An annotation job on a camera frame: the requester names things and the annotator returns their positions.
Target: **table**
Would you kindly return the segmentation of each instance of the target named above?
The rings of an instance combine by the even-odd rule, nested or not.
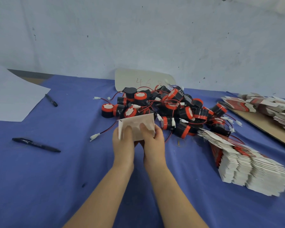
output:
[[[116,92],[114,80],[55,75],[42,83],[47,99],[23,122],[0,122],[0,227],[62,227],[111,168],[113,130],[89,137],[114,123],[101,117],[102,100]],[[212,107],[226,92],[185,89]],[[239,139],[285,165],[285,147],[237,115]],[[60,149],[51,153],[11,141],[27,137]],[[285,192],[268,197],[221,181],[208,142],[174,135],[166,144],[166,160],[179,186],[209,227],[285,227]],[[130,178],[114,227],[163,227],[147,173],[143,150],[135,150]]]

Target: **brown cardboard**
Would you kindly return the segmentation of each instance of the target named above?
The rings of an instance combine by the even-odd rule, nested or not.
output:
[[[272,117],[260,114],[258,112],[244,112],[239,110],[233,110],[234,113],[241,116],[246,121],[250,122],[260,130],[271,135],[278,141],[285,144],[285,129],[277,124]]]

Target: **right hand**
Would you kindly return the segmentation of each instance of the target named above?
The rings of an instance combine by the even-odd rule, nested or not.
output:
[[[165,139],[163,131],[155,124],[155,137],[153,132],[148,130],[145,124],[139,125],[140,131],[144,138],[144,166],[148,173],[156,168],[164,168],[167,166],[165,158]]]

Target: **black pen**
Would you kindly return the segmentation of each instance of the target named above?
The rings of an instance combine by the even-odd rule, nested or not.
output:
[[[58,106],[58,104],[54,102],[54,100],[48,94],[46,94],[46,98],[54,105],[54,107]]]
[[[57,152],[57,153],[61,152],[59,149],[56,149],[56,148],[53,148],[50,146],[46,146],[46,145],[37,144],[37,143],[35,143],[31,140],[25,139],[25,138],[12,138],[12,140],[15,142],[24,143],[24,144],[27,144],[30,146],[38,147],[40,149],[45,149],[45,150],[52,151],[52,152]]]

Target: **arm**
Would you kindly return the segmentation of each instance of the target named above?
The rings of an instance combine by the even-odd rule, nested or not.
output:
[[[113,133],[114,164],[89,198],[64,225],[71,227],[109,228],[114,220],[134,169],[132,129],[127,127],[124,138],[118,139],[118,128]]]
[[[165,140],[156,125],[156,136],[140,125],[144,144],[144,165],[149,175],[165,228],[208,227],[169,171],[165,159]]]

